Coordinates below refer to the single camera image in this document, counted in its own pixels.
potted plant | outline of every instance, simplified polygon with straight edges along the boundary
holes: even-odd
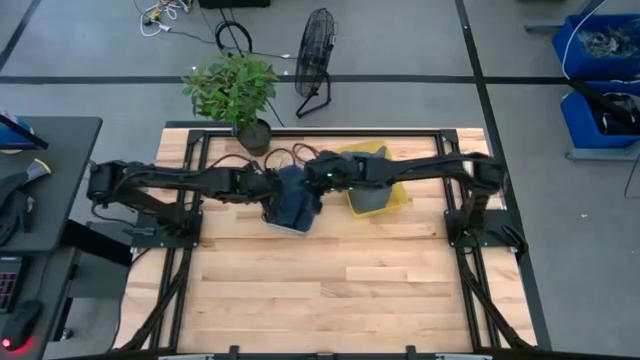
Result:
[[[222,63],[202,64],[187,74],[183,94],[191,97],[193,115],[228,121],[238,141],[253,156],[269,150],[271,127],[258,119],[277,80],[271,65],[251,56],[230,54]]]

black desk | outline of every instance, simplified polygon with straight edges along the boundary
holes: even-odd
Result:
[[[24,171],[34,158],[49,165],[52,174],[25,187],[25,192],[36,200],[29,214],[31,232],[10,239],[0,248],[5,254],[51,251],[58,246],[102,125],[102,119],[96,117],[21,119],[49,143],[49,148],[17,155],[0,154],[0,178]]]
[[[70,294],[81,252],[92,253],[122,266],[129,266],[131,253],[129,246],[68,219],[102,120],[96,117],[22,119],[49,143],[49,148],[23,151],[17,155],[0,154],[0,177],[23,171],[34,158],[47,163],[52,174],[24,187],[36,201],[29,214],[30,232],[15,235],[0,247],[0,256],[23,256],[29,261],[17,303],[37,296],[43,312],[27,345],[14,352],[0,349],[0,359],[40,360],[47,343],[55,340],[57,332],[54,330],[66,322],[72,297],[94,297],[77,292]],[[0,331],[9,317],[0,315]]]

black fan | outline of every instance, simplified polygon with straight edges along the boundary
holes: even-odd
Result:
[[[323,108],[331,102],[331,78],[327,73],[335,40],[335,23],[327,9],[315,10],[309,16],[300,42],[296,64],[296,91],[306,98],[296,111],[298,118]],[[302,111],[312,97],[318,95],[323,79],[327,80],[327,100],[313,109]]]

keyboard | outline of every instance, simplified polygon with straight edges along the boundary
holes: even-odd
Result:
[[[0,257],[0,314],[10,314],[18,299],[25,263],[21,257]]]

computer mouse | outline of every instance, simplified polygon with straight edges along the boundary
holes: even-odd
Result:
[[[18,304],[2,330],[2,347],[13,351],[24,346],[41,311],[42,304],[38,300],[29,300]]]

